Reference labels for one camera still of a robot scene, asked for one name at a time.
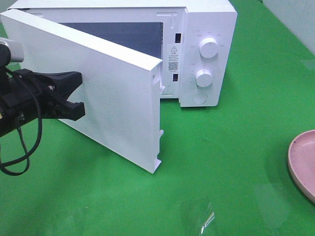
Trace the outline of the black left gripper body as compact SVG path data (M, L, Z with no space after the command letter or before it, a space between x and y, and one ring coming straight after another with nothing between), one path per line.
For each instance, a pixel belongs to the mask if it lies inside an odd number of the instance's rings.
M82 84L80 72L36 73L27 69L0 71L0 126L15 128L15 119L23 115L22 125L41 115L48 119L77 121L85 115L83 102L69 102L70 95Z

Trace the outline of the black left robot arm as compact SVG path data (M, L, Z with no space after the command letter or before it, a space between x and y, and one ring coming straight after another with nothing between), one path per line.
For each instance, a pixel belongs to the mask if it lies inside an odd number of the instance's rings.
M30 91L14 77L0 80L1 136L17 128L15 119L20 113L24 118L22 125L38 118L32 94L39 102L42 118L77 121L85 115L83 102L72 103L67 100L83 82L80 72L37 73L20 69L13 73Z

